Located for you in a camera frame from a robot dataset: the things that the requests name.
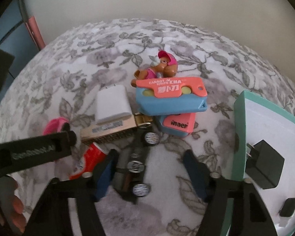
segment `hand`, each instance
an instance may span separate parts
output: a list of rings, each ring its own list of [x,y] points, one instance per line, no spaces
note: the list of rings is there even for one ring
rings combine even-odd
[[[18,183],[15,180],[14,180],[14,187],[15,187],[15,190],[18,188]],[[12,211],[11,213],[11,220],[13,224],[17,228],[19,228],[21,233],[23,233],[26,226],[26,219],[24,215],[22,214],[24,209],[23,203],[18,197],[13,196],[12,206],[14,211]]]

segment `toy car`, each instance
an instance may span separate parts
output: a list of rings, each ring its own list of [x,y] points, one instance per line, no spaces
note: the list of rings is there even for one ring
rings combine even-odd
[[[117,85],[98,92],[96,98],[96,121],[80,131],[81,142],[90,145],[111,142],[129,137],[137,128],[151,126],[153,118],[141,113],[132,114],[126,88]]]
[[[172,77],[136,81],[139,111],[149,116],[204,112],[207,91],[199,77]]]
[[[150,192],[150,186],[143,182],[145,161],[149,147],[158,143],[159,135],[152,127],[139,128],[131,145],[120,153],[112,186],[124,200],[136,203],[138,197]]]

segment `gray leaf pattern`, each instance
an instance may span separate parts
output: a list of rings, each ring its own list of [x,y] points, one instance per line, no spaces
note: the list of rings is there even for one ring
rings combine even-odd
[[[188,226],[179,224],[179,219],[173,219],[167,224],[166,231],[172,236],[188,236],[192,230]]]
[[[77,116],[73,117],[71,120],[71,124],[74,127],[82,127],[87,128],[91,125],[91,122],[95,120],[95,115],[86,115],[86,114],[78,114]]]
[[[64,98],[61,99],[61,102],[59,104],[59,114],[61,117],[67,118],[68,120],[71,119],[72,106]]]
[[[180,176],[177,176],[179,182],[179,194],[183,203],[193,212],[204,215],[206,205],[205,203],[196,195],[191,181]]]
[[[69,168],[73,168],[72,162],[79,160],[85,152],[86,147],[79,144],[78,132],[94,123],[97,91],[114,84],[125,85],[133,112],[136,112],[135,89],[130,87],[130,80],[138,68],[141,70],[159,63],[157,52],[160,49],[172,53],[177,59],[177,77],[202,77],[208,92],[209,109],[196,115],[193,132],[184,139],[162,133],[161,144],[155,147],[161,153],[164,151],[166,158],[171,157],[166,160],[174,168],[169,175],[172,177],[171,190],[179,193],[179,204],[188,207],[185,210],[189,213],[178,212],[177,216],[170,217],[164,212],[168,210],[168,201],[162,201],[160,196],[166,198],[167,194],[159,195],[157,189],[162,186],[155,185],[151,179],[149,201],[157,209],[152,215],[147,207],[137,206],[136,211],[142,214],[142,221],[152,218],[151,226],[141,221],[137,223],[134,215],[127,222],[120,223],[118,229],[109,231],[112,236],[158,235],[164,232],[162,230],[168,222],[167,232],[171,235],[196,235],[198,226],[186,226],[190,224],[187,219],[193,219],[195,214],[203,215],[205,204],[195,195],[186,175],[176,168],[182,167],[184,152],[193,149],[198,160],[205,162],[210,170],[230,172],[227,162],[233,157],[235,145],[233,104],[243,90],[261,95],[295,116],[295,84],[250,48],[217,33],[158,19],[117,19],[111,23],[81,25],[40,51],[15,79],[0,104],[0,143],[41,135],[47,122],[59,116],[70,120],[71,129],[78,136],[72,157],[55,163],[54,168],[48,167],[49,163],[41,166],[42,171],[33,168],[31,172],[15,173],[21,186],[18,192],[25,213],[32,212],[39,198],[39,189],[43,187],[38,184],[47,183],[54,177],[53,171],[65,176]],[[123,149],[128,144],[126,139],[113,146]],[[153,169],[161,173],[161,168]],[[121,210],[134,210],[133,206],[127,209],[117,203]],[[99,212],[101,219],[107,219],[107,224],[110,224],[112,214],[118,212],[111,208],[114,207],[103,206]],[[153,230],[154,221],[159,221],[157,230]],[[142,225],[144,231],[131,231],[131,224]]]
[[[169,136],[161,143],[164,144],[167,151],[178,154],[179,160],[182,159],[182,156],[186,150],[191,149],[191,145],[189,143],[175,136]]]

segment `floral fabric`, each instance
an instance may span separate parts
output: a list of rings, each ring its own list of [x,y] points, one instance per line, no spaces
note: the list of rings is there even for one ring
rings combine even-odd
[[[208,110],[197,113],[192,134],[179,139],[161,134],[151,148],[145,182],[152,191],[137,205],[109,189],[96,204],[107,235],[195,235],[205,204],[195,195],[181,164],[186,149],[199,161],[229,178],[235,145],[234,101],[250,90],[295,116],[295,84],[250,48],[220,34],[167,20],[117,19],[69,30],[39,52],[12,83],[0,104],[0,143],[41,135],[47,122],[59,116],[70,121],[78,142],[72,156],[14,173],[17,194],[29,218],[40,194],[53,177],[62,180],[74,168],[86,146],[79,131],[95,120],[96,92],[114,84],[126,86],[137,111],[133,73],[159,61],[160,49],[178,61],[177,76],[202,77]],[[122,150],[131,141],[103,148]],[[70,201],[72,226],[80,235],[76,207]]]

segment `blue gripper pad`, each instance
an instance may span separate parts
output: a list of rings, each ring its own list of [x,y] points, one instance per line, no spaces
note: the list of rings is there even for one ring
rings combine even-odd
[[[178,98],[146,97],[143,91],[146,88],[136,88],[136,102],[139,112],[148,116],[168,115],[190,112],[204,112],[208,108],[207,97],[195,94],[182,94]]]
[[[110,161],[106,168],[104,169],[103,173],[101,174],[100,178],[97,181],[97,189],[94,194],[94,197],[97,201],[103,198],[106,195],[107,189],[110,185],[110,181],[112,178],[112,161]]]
[[[206,187],[208,186],[210,176],[208,167],[204,163],[198,162],[192,150],[187,150],[184,153],[183,165],[188,172],[196,195],[204,202],[207,202],[208,195],[206,192]]]

